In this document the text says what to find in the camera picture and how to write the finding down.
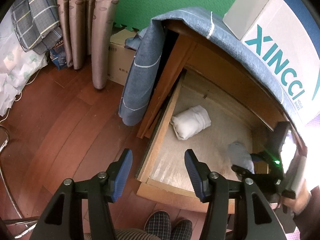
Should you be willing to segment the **person's right hand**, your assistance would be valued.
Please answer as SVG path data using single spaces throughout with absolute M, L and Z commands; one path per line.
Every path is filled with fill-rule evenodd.
M 284 196 L 280 196 L 279 202 L 270 204 L 272 209 L 277 209 L 281 205 L 290 208 L 295 214 L 301 213 L 307 206 L 311 198 L 311 193 L 306 186 L 306 181 L 302 185 L 298 196 L 295 199 L 290 199 Z

